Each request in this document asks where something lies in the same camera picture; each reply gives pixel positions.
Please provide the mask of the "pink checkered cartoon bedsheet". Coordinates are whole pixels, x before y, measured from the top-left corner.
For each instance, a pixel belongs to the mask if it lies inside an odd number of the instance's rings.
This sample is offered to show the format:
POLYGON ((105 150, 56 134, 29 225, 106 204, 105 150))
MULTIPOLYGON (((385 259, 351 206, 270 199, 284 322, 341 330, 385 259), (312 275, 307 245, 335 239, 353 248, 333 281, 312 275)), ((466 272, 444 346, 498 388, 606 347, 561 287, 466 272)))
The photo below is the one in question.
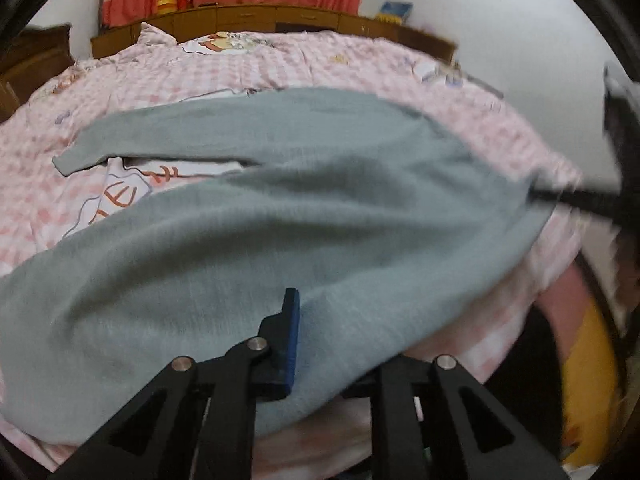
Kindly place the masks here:
MULTIPOLYGON (((196 179, 183 162, 111 162, 63 177, 52 159, 81 128, 124 110, 291 87, 355 90, 411 105, 511 178, 539 169, 560 182, 578 178, 577 168, 552 152, 512 107, 475 84, 447 84, 434 58, 400 44, 336 32, 216 32, 178 42, 144 25, 133 46, 78 62, 37 84, 2 125, 2 272, 142 197, 196 179)), ((538 306, 554 331, 561 363, 572 364, 589 304, 575 262, 580 244, 582 227, 567 214, 552 214, 524 262, 412 355, 452 353, 489 382, 514 361, 526 314, 538 306)))

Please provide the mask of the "yellow container on cabinet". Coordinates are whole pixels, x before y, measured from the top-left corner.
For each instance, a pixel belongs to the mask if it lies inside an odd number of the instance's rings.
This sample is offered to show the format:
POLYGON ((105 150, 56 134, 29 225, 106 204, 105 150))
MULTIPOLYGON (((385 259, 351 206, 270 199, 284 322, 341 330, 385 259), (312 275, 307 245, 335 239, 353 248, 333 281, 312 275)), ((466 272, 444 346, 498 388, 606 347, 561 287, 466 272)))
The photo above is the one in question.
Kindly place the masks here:
POLYGON ((178 11, 178 0, 157 0, 156 15, 173 14, 178 11))

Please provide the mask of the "dark wooden wardrobe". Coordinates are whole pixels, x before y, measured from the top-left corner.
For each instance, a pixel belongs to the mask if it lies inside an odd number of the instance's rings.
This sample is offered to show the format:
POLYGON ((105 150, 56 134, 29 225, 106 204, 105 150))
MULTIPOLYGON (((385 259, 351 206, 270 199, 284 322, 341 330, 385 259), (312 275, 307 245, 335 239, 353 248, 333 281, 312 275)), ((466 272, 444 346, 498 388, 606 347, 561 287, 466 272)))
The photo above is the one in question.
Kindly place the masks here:
POLYGON ((1 55, 1 121, 75 61, 70 54, 71 24, 25 27, 1 55))

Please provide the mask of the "blue book on cabinet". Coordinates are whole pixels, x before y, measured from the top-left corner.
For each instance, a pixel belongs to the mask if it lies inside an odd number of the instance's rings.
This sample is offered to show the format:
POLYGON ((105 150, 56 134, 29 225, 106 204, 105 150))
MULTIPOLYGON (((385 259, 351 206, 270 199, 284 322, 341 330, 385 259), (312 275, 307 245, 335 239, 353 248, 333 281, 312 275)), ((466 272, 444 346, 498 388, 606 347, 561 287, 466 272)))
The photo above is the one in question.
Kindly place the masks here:
POLYGON ((384 23, 402 25, 408 21, 412 10, 413 4, 411 2, 387 0, 375 14, 375 18, 384 23))

